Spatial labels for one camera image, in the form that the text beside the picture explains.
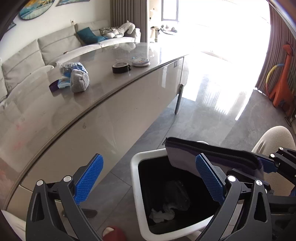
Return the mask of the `purple fabric pencil case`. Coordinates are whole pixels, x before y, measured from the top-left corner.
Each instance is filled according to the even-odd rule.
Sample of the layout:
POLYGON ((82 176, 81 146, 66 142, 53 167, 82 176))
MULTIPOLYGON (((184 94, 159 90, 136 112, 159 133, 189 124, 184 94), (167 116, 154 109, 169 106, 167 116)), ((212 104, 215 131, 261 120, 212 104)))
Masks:
POLYGON ((228 149, 203 142, 168 137, 164 146, 171 165, 171 170, 178 175, 200 178, 196 169, 196 156, 204 154, 210 163, 224 173, 236 169, 249 176, 263 180, 263 164, 253 153, 228 149))

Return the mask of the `grey sock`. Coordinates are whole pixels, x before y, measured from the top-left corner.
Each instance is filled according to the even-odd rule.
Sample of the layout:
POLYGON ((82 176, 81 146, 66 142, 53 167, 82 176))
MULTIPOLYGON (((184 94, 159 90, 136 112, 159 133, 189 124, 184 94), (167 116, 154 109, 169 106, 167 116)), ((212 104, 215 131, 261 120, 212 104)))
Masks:
POLYGON ((74 69, 70 77, 70 90, 73 93, 84 92, 89 86, 89 75, 82 70, 74 69))

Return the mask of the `blue plastic wrapper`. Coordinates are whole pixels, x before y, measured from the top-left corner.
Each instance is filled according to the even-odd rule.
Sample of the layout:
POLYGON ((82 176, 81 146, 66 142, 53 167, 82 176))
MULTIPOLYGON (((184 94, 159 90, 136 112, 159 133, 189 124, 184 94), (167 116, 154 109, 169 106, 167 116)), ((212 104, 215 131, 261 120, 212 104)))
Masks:
POLYGON ((59 89, 70 87, 73 93, 78 93, 88 88, 88 71, 80 62, 62 64, 59 70, 62 75, 57 84, 59 89))

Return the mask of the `black tape roll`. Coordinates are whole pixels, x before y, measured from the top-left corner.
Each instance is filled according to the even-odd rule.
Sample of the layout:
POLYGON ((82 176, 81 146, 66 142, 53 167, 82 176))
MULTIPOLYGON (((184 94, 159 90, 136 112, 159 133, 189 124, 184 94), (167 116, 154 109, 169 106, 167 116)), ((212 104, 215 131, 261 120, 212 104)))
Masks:
POLYGON ((112 65, 112 72, 114 74, 126 73, 131 70, 131 66, 127 62, 119 62, 112 65))

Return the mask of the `round white blue lid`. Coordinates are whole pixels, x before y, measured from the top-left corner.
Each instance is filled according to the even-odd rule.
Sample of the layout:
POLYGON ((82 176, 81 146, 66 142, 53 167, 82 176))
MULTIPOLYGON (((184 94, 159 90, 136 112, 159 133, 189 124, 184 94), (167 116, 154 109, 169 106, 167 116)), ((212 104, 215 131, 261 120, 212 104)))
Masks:
POLYGON ((132 60, 132 66, 135 67, 145 67, 150 65, 150 60, 148 58, 137 58, 132 60))

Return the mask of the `clear bag with blue contents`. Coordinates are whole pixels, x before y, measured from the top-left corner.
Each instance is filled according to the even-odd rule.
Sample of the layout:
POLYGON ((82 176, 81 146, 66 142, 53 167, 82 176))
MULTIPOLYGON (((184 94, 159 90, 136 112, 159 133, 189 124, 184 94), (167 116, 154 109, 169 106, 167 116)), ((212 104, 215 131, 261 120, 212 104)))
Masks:
POLYGON ((80 62, 63 63, 59 67, 60 73, 63 77, 70 78, 73 70, 80 70, 87 73, 85 67, 80 62))

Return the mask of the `white trash bin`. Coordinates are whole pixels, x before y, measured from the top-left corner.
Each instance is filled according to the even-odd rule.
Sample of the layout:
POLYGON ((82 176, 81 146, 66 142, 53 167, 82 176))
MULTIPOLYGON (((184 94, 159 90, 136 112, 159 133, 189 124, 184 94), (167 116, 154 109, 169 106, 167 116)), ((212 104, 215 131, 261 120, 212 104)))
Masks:
POLYGON ((198 236, 220 204, 213 200, 203 180, 175 174, 165 149, 135 154, 130 161, 134 203, 140 233, 145 240, 175 240, 198 236), (152 209, 175 206, 172 220, 155 223, 152 209))

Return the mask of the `person's beige trouser leg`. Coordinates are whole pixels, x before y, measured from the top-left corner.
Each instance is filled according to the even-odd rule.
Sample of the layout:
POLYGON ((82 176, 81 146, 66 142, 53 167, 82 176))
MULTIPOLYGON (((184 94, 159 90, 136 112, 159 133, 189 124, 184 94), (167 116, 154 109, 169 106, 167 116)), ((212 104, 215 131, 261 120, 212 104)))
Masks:
POLYGON ((277 172, 264 173, 264 180, 270 184, 271 189, 274 190, 274 195, 290 196, 295 185, 285 178, 284 173, 280 170, 282 166, 285 171, 287 171, 289 167, 280 159, 282 153, 280 147, 282 147, 283 150, 295 150, 295 141, 286 127, 274 126, 262 135, 253 147, 252 152, 260 156, 267 156, 275 162, 277 172))

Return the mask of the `orange giraffe toy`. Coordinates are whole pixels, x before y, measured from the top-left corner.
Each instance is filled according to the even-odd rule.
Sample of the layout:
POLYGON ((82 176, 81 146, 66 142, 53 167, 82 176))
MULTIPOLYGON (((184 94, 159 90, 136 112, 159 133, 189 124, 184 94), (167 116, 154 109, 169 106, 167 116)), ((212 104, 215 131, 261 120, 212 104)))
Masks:
POLYGON ((294 49, 289 42, 283 45, 284 51, 286 51, 285 62, 283 64, 283 70, 277 81, 275 87, 268 95, 269 99, 273 101, 274 107, 278 107, 279 104, 284 101, 284 104, 288 106, 288 110, 293 108, 293 94, 288 85, 288 74, 294 56, 294 49))

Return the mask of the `metal table leg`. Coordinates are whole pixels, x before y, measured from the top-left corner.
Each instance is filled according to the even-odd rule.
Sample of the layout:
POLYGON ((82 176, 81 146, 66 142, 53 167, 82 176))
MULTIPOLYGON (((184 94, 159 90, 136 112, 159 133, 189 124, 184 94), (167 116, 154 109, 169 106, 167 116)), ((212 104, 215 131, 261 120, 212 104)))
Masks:
POLYGON ((178 90, 178 98, 177 98, 176 107, 175 107, 175 114, 177 114, 178 111, 179 111, 179 107, 180 107, 181 99, 182 99, 183 89, 184 89, 184 85, 180 84, 179 85, 179 90, 178 90))

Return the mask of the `grey fabric sofa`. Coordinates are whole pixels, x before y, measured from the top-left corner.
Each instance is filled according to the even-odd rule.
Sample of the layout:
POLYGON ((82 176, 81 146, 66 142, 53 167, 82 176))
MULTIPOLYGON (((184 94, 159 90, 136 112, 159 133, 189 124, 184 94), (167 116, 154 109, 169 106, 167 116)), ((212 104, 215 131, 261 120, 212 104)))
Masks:
POLYGON ((86 45, 76 33, 87 27, 96 36, 101 36, 99 29, 108 28, 110 25, 107 20, 100 20, 63 28, 35 39, 1 63, 1 101, 4 101, 17 85, 26 80, 37 79, 58 64, 107 46, 140 42, 141 32, 135 27, 132 34, 125 33, 122 38, 86 45))

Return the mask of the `teal cushion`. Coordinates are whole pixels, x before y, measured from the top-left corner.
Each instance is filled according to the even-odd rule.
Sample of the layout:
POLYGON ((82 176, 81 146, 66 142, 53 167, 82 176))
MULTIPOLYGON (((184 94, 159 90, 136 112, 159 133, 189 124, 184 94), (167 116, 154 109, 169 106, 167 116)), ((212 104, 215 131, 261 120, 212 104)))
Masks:
POLYGON ((86 45, 97 44, 99 42, 108 40, 107 37, 104 36, 96 36, 92 30, 87 27, 76 33, 79 39, 86 45))

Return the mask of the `patterned cushion right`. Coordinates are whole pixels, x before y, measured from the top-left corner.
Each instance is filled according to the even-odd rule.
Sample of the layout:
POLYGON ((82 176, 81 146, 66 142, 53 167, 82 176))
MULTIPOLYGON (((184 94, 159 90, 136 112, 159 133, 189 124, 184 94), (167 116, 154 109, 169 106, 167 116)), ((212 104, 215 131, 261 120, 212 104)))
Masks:
POLYGON ((116 30, 116 27, 108 27, 108 28, 101 28, 101 29, 99 29, 100 34, 102 36, 105 36, 106 34, 108 34, 109 32, 112 32, 114 30, 116 30))

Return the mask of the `grey curtain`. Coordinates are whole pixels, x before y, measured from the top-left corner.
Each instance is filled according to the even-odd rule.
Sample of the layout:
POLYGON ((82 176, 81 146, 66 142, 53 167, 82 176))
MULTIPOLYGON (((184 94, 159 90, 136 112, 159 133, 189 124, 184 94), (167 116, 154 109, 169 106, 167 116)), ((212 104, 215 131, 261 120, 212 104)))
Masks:
POLYGON ((147 0, 110 1, 110 19, 113 26, 121 26, 129 21, 140 28, 140 42, 147 42, 148 27, 147 0))

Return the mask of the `round landscape wall art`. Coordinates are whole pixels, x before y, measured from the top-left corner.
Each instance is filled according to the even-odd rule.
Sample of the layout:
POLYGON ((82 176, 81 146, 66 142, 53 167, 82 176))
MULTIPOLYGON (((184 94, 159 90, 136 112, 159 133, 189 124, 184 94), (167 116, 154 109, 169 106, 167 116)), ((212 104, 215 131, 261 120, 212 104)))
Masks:
POLYGON ((54 0, 31 0, 19 12, 22 20, 32 20, 45 13, 54 0))

